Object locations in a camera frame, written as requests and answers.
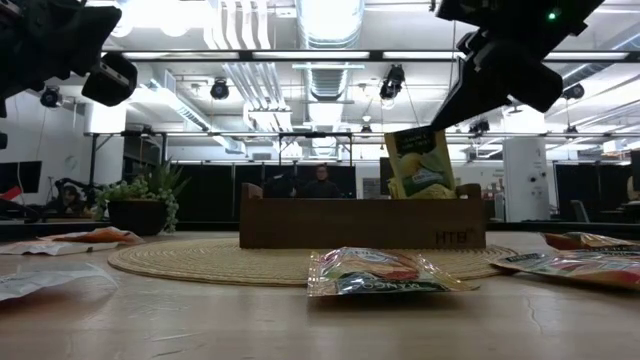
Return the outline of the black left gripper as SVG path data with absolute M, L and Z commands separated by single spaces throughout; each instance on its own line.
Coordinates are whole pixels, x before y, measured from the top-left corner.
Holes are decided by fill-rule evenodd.
M 1 102 L 21 90 L 40 91 L 53 77 L 91 72 L 121 17 L 116 6 L 87 6 L 86 1 L 29 0 L 21 7 L 1 0 Z M 23 40 L 24 26 L 35 37 Z

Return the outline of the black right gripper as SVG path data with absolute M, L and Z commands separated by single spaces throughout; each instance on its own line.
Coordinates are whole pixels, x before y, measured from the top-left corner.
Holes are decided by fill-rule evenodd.
M 444 130 L 506 103 L 505 87 L 485 71 L 475 68 L 538 67 L 542 59 L 513 39 L 495 37 L 489 30 L 466 33 L 458 42 L 457 80 L 432 120 Z

